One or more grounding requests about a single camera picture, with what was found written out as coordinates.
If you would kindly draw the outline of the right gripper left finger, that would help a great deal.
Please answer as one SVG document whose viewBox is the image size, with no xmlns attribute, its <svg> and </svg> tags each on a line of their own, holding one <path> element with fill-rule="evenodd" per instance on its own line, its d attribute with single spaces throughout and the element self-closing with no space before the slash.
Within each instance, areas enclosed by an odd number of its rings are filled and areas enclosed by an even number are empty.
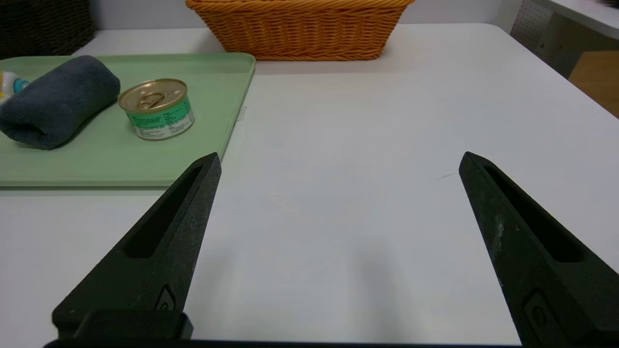
<svg viewBox="0 0 619 348">
<path fill-rule="evenodd" d="M 188 339 L 184 313 L 221 176 L 194 161 L 52 312 L 60 339 Z"/>
</svg>

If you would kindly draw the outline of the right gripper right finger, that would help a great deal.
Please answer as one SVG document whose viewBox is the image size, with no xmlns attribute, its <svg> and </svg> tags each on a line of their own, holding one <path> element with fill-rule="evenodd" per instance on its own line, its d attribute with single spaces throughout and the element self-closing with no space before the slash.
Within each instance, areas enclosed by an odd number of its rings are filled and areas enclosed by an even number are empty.
<svg viewBox="0 0 619 348">
<path fill-rule="evenodd" d="M 488 159 L 458 173 L 522 345 L 616 348 L 618 273 Z"/>
</svg>

